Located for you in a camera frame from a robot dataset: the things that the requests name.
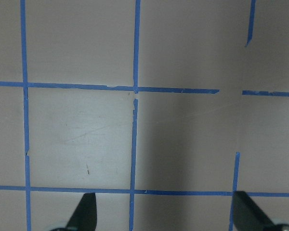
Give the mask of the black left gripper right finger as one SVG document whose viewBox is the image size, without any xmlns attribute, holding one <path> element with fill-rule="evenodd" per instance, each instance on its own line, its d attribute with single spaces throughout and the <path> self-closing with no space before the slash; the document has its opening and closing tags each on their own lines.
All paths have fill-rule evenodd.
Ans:
<svg viewBox="0 0 289 231">
<path fill-rule="evenodd" d="M 233 193 L 232 210 L 238 231 L 289 231 L 289 224 L 274 223 L 245 191 Z"/>
</svg>

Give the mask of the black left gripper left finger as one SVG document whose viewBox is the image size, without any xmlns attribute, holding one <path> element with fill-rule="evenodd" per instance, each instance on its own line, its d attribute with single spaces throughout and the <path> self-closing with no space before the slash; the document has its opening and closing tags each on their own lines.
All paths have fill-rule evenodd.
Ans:
<svg viewBox="0 0 289 231">
<path fill-rule="evenodd" d="M 85 193 L 65 226 L 66 231 L 94 231 L 97 226 L 95 193 Z"/>
</svg>

